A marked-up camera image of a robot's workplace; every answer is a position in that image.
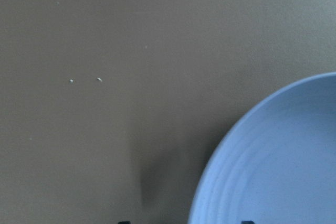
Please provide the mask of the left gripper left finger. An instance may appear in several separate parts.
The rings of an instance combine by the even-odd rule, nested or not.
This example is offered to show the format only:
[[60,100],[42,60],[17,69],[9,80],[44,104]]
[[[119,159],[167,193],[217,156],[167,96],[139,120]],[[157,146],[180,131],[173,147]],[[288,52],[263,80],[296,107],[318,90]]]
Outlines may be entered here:
[[131,224],[130,221],[119,221],[118,224]]

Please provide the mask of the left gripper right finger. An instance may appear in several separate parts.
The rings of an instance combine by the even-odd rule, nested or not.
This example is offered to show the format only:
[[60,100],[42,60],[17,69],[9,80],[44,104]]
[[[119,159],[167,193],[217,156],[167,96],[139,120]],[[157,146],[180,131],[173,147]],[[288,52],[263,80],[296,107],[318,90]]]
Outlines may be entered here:
[[244,220],[241,221],[241,224],[254,224],[254,222],[252,220]]

